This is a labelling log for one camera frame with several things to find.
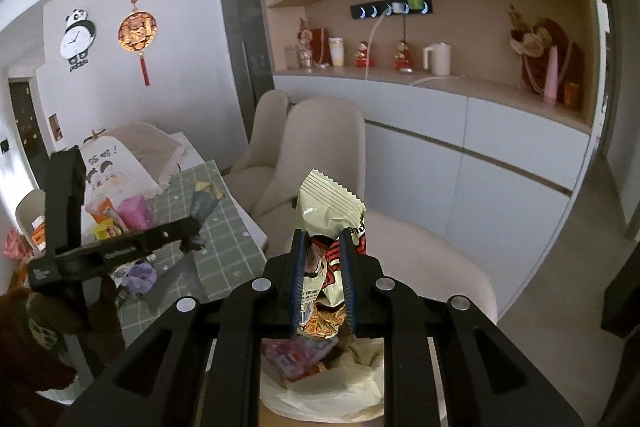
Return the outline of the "yellow snack bag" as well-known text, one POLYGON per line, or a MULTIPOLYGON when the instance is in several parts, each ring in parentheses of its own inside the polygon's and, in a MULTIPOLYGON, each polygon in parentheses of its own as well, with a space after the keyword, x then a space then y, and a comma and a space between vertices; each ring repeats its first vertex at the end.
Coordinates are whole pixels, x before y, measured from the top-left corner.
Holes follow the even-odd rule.
POLYGON ((107 218, 100 223, 93 225, 92 231, 98 241, 106 241, 112 237, 118 237, 125 234, 125 230, 111 218, 107 218))

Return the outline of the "orange snack box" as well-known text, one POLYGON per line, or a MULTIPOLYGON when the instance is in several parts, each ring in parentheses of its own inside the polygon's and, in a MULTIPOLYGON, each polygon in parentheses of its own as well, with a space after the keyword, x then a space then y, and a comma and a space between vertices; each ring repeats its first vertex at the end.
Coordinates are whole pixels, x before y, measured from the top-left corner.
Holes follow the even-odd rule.
POLYGON ((107 219, 116 221, 119 218, 111 199, 108 197, 102 197, 101 199, 95 199, 92 202, 89 202, 86 209, 97 225, 107 219))

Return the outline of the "middle beige chair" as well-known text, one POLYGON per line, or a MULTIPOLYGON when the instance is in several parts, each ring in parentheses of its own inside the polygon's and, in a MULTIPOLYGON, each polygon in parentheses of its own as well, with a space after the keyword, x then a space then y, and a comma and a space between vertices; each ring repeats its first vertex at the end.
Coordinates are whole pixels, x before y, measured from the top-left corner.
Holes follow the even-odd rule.
POLYGON ((273 179, 250 210, 267 235, 268 259, 290 251, 299 187, 314 169, 364 197, 366 124, 354 103, 310 98, 288 113, 273 179))

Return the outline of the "red figurine left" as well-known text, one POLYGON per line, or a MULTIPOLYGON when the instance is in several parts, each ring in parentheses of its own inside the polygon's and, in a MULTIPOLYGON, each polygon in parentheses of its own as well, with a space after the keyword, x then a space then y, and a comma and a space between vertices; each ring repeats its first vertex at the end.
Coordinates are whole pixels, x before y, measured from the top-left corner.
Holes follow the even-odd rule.
POLYGON ((375 60, 370 52, 369 43, 366 40, 361 41, 357 46, 355 63, 358 68, 375 66, 375 60))

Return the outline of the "pink cone bottle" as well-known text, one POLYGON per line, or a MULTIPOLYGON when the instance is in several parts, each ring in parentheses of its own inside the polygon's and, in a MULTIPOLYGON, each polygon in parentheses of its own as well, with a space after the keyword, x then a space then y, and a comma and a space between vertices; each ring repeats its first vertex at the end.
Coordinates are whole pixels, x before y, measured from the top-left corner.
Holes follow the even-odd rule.
POLYGON ((554 105, 559 87, 559 55, 558 48, 552 46, 549 50, 546 79, 544 80, 544 103, 554 105))

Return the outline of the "white sideboard cabinet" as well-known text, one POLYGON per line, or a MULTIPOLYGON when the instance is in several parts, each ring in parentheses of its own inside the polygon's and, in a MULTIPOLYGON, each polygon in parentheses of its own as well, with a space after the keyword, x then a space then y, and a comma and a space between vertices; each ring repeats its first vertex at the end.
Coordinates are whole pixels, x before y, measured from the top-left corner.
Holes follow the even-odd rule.
POLYGON ((479 265, 505 314, 558 237, 591 131, 535 101, 484 100, 465 78, 396 81, 280 72, 295 103, 340 98, 366 121, 369 206, 446 239, 479 265))

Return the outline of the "pink trash box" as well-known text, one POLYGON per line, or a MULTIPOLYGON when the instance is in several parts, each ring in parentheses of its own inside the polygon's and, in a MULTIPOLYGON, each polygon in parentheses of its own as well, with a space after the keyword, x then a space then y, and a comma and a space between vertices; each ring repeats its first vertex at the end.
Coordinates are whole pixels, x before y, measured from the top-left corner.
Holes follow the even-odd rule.
POLYGON ((116 211, 130 231, 145 231, 155 223, 154 212, 143 195, 124 199, 116 211))

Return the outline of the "paper coffee cup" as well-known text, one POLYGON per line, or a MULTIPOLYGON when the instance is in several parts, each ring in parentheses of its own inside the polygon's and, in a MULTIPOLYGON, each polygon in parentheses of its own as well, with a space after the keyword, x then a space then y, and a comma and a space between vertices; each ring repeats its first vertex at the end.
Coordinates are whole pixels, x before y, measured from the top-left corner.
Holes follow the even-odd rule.
POLYGON ((345 64, 344 39, 331 37, 328 39, 331 63, 333 67, 343 67, 345 64))

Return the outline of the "red flower decoration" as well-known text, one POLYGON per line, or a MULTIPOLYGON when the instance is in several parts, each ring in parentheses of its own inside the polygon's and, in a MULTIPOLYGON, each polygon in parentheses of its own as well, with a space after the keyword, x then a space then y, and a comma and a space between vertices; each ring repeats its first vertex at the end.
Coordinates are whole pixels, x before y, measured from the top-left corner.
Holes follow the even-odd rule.
POLYGON ((556 46, 559 55, 559 87, 556 101, 566 104, 567 86, 574 86, 577 93, 581 94, 585 75, 585 53, 562 26, 550 18, 538 18, 535 23, 530 24, 513 4, 509 6, 509 20, 510 46, 520 58, 525 87, 544 96, 549 50, 556 46))

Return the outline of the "white electric kettle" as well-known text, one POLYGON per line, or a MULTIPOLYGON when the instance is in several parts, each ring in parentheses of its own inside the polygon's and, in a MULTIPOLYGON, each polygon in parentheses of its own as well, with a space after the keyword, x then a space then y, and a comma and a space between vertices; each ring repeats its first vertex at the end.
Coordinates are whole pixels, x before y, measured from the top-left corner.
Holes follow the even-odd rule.
POLYGON ((451 46, 443 42, 424 46, 423 67, 433 76, 449 76, 451 72, 451 46))

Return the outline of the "purple crumpled wrapper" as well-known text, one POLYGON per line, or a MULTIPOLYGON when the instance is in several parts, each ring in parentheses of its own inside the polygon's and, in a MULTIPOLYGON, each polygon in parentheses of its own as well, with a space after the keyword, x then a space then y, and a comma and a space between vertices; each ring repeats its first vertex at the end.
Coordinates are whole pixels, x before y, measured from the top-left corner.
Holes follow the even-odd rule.
POLYGON ((122 279, 122 286, 133 296, 144 296, 152 291, 157 281, 157 272, 150 262, 140 262, 134 265, 126 277, 122 279))

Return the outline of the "pink wrapper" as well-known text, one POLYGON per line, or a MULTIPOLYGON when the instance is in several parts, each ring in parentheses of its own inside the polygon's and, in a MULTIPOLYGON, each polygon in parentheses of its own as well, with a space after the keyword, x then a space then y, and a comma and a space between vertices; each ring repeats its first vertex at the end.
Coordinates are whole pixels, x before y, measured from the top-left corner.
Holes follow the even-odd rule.
POLYGON ((324 369, 323 360, 337 346, 337 338, 297 336, 292 339, 267 339, 262 355, 281 381, 299 381, 324 369))

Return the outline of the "panda wall clock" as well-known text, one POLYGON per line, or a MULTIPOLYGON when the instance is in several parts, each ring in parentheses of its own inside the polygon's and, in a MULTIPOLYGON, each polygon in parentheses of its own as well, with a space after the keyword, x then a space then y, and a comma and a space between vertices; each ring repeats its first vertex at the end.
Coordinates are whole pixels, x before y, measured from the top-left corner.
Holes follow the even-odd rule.
POLYGON ((65 31, 60 43, 60 55, 70 72, 88 64, 89 49, 96 38, 96 24, 89 20, 88 12, 74 9, 65 19, 65 31))

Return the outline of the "cream chips bag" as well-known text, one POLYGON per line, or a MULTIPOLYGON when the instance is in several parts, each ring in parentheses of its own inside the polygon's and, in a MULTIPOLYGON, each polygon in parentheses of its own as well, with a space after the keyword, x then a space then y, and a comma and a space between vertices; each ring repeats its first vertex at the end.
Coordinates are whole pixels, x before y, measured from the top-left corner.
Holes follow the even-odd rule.
POLYGON ((305 251, 300 335, 329 339, 344 324, 340 236, 345 233, 357 253, 364 255, 366 212, 357 195, 318 169, 311 170, 300 184, 296 225, 303 233, 305 251))

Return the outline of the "far beige chair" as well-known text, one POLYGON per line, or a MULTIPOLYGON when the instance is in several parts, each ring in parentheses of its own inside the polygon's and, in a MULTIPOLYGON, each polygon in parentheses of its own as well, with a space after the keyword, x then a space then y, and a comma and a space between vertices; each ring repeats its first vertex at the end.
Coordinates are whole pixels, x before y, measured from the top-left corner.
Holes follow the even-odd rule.
POLYGON ((290 97, 281 90, 268 91, 259 99, 248 149, 224 175, 229 193, 247 213, 273 179, 290 108, 290 97))

